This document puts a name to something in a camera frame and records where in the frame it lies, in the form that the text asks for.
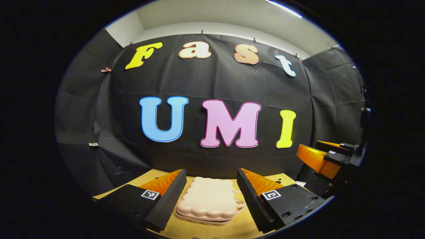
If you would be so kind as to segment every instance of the wooden table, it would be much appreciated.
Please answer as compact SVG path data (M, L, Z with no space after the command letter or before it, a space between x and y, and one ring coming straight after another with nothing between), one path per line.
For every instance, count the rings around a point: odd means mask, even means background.
M128 182L127 184L140 186L148 181L154 180L156 177L160 177L165 174L167 174L167 172L152 169L147 173L141 175L140 177ZM273 181L280 181L283 186L295 183L294 180L292 180L285 174L276 174L265 177ZM186 190L189 188L189 184L192 182L192 180L193 177L187 177L186 186L184 187L177 202L179 202L181 197L186 193ZM233 187L236 190L239 190L238 184L236 183L236 179L230 180L233 182ZM118 188L94 196L94 198L103 198L104 196L110 194ZM235 198L244 201L244 196L241 193L235 193ZM194 237L200 239L251 239L264 235L262 232L259 232L257 230L257 227L254 223L254 220L252 219L251 214L249 213L248 208L246 208L245 211L237 215L234 219L232 219L228 224L224 226L204 225L201 223L184 221L177 218L175 213L176 208L174 208L174 211L171 214L170 220L168 221L164 231L161 231L160 233L154 231L152 232L172 239L192 239Z

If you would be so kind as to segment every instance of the pink bag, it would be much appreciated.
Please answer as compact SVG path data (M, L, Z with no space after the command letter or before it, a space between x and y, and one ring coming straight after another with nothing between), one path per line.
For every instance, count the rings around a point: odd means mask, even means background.
M223 226L246 208L244 201L235 199L235 192L228 179L195 177L177 204L176 215L186 221Z

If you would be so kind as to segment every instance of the black backdrop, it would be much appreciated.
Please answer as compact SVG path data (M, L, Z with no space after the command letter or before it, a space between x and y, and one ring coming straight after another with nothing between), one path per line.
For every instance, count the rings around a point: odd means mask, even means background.
M212 55L206 59L178 57L182 45L191 41L208 43ZM136 48L157 42L163 46L143 60L142 66L125 70ZM259 63L235 61L235 46L241 43L257 47ZM103 49L109 47L112 50L106 53ZM296 77L284 72L276 55L291 61ZM94 61L93 57L102 59ZM58 142L75 178L93 195L151 168L168 172L184 168L189 176L211 178L235 178L238 168L246 168L260 175L283 172L296 179L304 164L296 156L299 144L310 145L315 140L360 144L363 97L353 65L340 47L302 63L292 54L262 43L213 34L160 37L119 50L103 29L64 76L56 102ZM111 73L100 72L106 66ZM139 100L149 96L163 102L157 109L157 126L162 130L171 124L167 98L189 99L184 107L183 132L177 140L156 142L143 134ZM232 117L244 102L259 103L258 146L239 148L233 143L229 147L202 147L206 127L202 102L208 99L223 100ZM281 110L297 115L290 148L276 147ZM90 148L89 142L97 142L99 147Z
M336 37L358 64L372 93L373 127L357 180L327 207L277 238L301 233L419 238L423 230L416 218L422 201L417 191L423 161L415 140L421 123L412 109L421 109L423 101L421 55L416 54L422 42L413 34L421 24L420 8L413 1L357 1L349 7L342 1L297 2L315 13L293 1L286 3ZM140 238L139 230L93 208L63 164L53 128L54 99L75 53L99 29L140 4L77 1L66 6L66 14L57 1L6 2L0 9L10 29L6 54L16 50L6 62L11 70L6 73L13 75L4 84L6 153L13 155L5 168L5 238ZM32 64L22 57L28 53L36 60ZM30 97L36 105L28 105Z

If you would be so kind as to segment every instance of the letter m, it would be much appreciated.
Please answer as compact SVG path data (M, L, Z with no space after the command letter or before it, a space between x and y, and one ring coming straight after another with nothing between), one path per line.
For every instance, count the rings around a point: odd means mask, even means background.
M235 144L241 148L252 148L258 145L255 138L257 133L257 116L261 105L253 102L244 103L234 119L221 100L205 100L202 107L207 110L207 130L201 145L215 148L220 145L217 139L217 130L220 131L224 144L230 146L241 131L240 137Z

